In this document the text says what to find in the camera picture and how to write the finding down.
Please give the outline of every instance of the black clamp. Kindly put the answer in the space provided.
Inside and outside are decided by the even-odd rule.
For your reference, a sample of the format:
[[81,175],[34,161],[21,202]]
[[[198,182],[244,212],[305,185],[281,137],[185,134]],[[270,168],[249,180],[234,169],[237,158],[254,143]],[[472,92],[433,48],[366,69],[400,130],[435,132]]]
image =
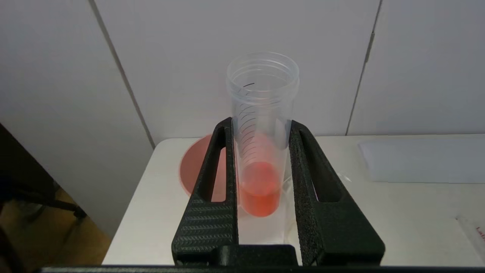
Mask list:
[[[239,245],[232,118],[214,129],[172,241],[176,265],[292,266],[290,245]],[[211,202],[219,154],[226,148],[226,200]],[[384,243],[304,125],[292,121],[291,171],[303,265],[378,265]]]

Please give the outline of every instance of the orange liquid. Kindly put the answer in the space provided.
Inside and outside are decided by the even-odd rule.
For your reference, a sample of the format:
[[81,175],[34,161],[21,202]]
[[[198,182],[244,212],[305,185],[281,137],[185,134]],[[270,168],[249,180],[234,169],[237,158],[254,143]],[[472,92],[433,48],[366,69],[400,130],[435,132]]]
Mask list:
[[276,169],[267,162],[249,164],[242,172],[239,197],[242,208],[256,217],[271,215],[279,205],[280,181]]

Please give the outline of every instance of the measuring cup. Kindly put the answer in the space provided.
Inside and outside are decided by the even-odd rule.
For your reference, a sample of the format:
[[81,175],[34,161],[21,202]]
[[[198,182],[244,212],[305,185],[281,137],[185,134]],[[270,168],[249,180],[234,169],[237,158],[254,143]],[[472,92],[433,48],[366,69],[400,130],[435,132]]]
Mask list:
[[279,205],[299,69],[290,58],[255,52],[227,67],[241,207],[256,217]]

